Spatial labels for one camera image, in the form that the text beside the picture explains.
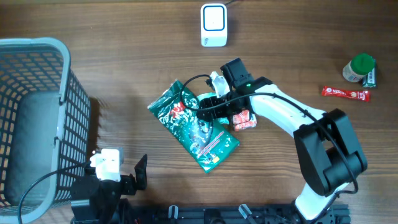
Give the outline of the red orange candy packet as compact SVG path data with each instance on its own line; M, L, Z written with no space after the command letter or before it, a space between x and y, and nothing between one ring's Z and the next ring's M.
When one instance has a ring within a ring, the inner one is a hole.
M256 116L249 110L243 110L239 114L233 115L231 120L233 129L235 131L240 131L247 128L255 128L257 126Z

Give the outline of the teal wet wipes packet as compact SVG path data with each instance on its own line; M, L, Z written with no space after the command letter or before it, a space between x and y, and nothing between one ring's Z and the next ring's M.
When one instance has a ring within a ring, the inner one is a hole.
M197 99L198 99L199 101L201 101L201 100L203 100L203 99L205 99L205 98L211 98L212 96L217 97L217 94L216 94L216 93L203 93L203 94L201 94L201 95L198 95L198 96L197 96Z

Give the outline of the green lid jar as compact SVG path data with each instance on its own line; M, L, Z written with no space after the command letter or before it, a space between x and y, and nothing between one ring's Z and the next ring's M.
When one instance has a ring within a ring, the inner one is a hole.
M343 68L342 75L349 82L359 82L375 67L375 60L366 53L357 54Z

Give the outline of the red Nescafe stick sachet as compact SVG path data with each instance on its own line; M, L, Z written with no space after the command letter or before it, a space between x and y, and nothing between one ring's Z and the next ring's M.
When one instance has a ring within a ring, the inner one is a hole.
M367 90L342 90L330 86L323 87L322 96L335 96L339 98L348 98L365 102L370 101L370 92Z

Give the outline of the green 3M gloves bag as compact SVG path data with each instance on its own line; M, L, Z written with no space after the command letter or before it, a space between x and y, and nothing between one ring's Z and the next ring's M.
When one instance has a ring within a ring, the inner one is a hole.
M204 121L196 111L199 100L179 80L147 108L178 140L200 167L209 173L240 145L222 119Z

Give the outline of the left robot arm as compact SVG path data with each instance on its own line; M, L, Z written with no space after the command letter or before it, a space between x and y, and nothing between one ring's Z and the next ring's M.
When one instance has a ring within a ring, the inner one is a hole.
M72 184L71 223L140 223L140 218L123 195L135 195L147 187L147 155L134 167L135 175L122 175L120 181L99 180L89 168Z

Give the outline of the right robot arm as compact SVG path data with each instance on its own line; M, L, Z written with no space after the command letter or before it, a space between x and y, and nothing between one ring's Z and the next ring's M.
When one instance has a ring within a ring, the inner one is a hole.
M305 180L294 201L301 221L316 223L340 195L358 192L357 178L368 161L346 113L325 112L293 99L271 80L253 78L240 58L220 70L207 75L216 95L201 100L197 116L212 121L249 110L293 137Z

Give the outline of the green white small box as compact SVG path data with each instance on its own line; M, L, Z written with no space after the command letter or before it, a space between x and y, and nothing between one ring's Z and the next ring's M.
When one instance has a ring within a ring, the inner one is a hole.
M363 88L375 88L376 87L376 60L367 63L365 66L365 71L368 72L362 79Z

